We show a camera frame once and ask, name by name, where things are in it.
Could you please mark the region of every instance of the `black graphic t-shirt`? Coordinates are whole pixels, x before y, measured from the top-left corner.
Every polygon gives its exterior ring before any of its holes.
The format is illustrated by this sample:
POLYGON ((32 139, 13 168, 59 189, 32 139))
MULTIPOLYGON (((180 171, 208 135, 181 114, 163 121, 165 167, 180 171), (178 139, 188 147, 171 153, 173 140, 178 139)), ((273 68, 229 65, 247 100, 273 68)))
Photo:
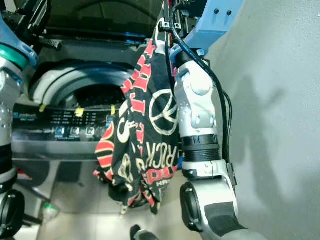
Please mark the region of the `black graphic t-shirt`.
POLYGON ((159 32, 158 24, 134 73, 121 87, 126 101, 95 152, 100 167, 94 175, 110 183, 109 195, 122 203, 123 214, 145 203, 157 214, 178 168, 178 107, 165 51, 169 35, 159 32))

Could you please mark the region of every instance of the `yellow tape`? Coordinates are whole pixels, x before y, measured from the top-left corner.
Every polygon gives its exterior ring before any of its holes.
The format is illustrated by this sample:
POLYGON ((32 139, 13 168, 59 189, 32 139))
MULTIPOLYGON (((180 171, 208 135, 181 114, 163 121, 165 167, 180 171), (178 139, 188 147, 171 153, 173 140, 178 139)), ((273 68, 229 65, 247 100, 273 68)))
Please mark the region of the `yellow tape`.
POLYGON ((39 112, 43 113, 45 111, 46 107, 47 107, 47 105, 42 104, 41 107, 39 108, 39 112))
POLYGON ((85 112, 85 109, 84 109, 84 108, 78 107, 78 108, 75 110, 75 116, 78 117, 78 118, 82 118, 83 115, 84 115, 84 112, 85 112))
POLYGON ((116 106, 115 105, 111 105, 111 116, 116 114, 116 106))

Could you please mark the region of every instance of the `blue bracket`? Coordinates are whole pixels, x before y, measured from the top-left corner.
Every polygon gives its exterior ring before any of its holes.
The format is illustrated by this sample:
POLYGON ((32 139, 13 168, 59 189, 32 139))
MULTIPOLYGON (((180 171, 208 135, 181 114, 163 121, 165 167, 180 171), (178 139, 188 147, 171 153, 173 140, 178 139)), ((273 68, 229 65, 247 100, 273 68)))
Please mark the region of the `blue bracket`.
MULTIPOLYGON (((243 0, 208 0, 202 17, 184 39, 189 48, 202 49, 204 54, 212 44, 225 35, 234 23, 243 0)), ((181 52, 178 44, 170 49, 170 60, 181 52)))
POLYGON ((21 41, 4 22, 0 12, 0 44, 8 45, 23 53, 29 60, 29 65, 34 67, 38 62, 37 53, 23 41, 21 41))

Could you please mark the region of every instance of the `black cable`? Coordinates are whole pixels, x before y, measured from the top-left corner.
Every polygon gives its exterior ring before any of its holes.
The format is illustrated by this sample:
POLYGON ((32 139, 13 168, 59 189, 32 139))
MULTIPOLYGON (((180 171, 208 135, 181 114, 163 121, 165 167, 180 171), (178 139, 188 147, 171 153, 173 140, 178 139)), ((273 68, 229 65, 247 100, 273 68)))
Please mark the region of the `black cable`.
POLYGON ((121 3, 121 4, 125 4, 128 6, 131 6, 137 10, 139 10, 141 13, 147 15, 148 17, 150 17, 151 19, 153 19, 154 21, 157 21, 157 17, 155 15, 153 15, 151 12, 149 12, 148 10, 144 9, 143 7, 141 7, 139 4, 134 3, 132 1, 128 1, 128 0, 92 0, 92 1, 88 1, 88 2, 84 2, 78 6, 76 6, 72 13, 77 13, 83 9, 86 9, 92 5, 96 5, 99 3, 104 3, 104 2, 116 2, 116 3, 121 3))
POLYGON ((227 155, 230 156, 230 132, 231 132, 231 124, 232 124, 232 115, 233 115, 233 111, 232 111, 232 102, 231 99, 229 97, 229 95, 223 91, 223 95, 225 96, 227 102, 228 102, 228 106, 229 106, 229 119, 228 119, 228 138, 227 138, 227 155))
POLYGON ((216 74, 202 61, 200 57, 198 57, 188 46, 187 44, 181 39, 179 34, 176 31, 175 28, 175 22, 174 22, 174 16, 175 12, 178 9, 185 8, 185 4, 178 3, 170 10, 170 16, 169 16, 169 23, 170 23, 170 29, 175 37, 175 40, 177 44, 180 46, 180 48, 190 57, 192 58, 213 80, 216 89, 219 94, 219 99, 221 103, 221 110, 222 110, 222 158, 229 163, 230 158, 228 155, 228 127, 227 127, 227 110, 226 110, 226 101, 224 97, 224 90, 219 82, 219 79, 217 78, 216 74))

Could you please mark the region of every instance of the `gray wall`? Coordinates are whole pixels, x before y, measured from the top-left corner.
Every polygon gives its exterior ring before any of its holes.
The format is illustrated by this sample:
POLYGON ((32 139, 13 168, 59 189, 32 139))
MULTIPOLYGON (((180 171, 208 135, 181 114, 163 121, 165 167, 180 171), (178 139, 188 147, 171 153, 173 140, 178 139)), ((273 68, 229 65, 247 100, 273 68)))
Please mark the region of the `gray wall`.
POLYGON ((271 240, 318 240, 320 1, 245 1, 208 58, 233 101, 241 223, 271 240))

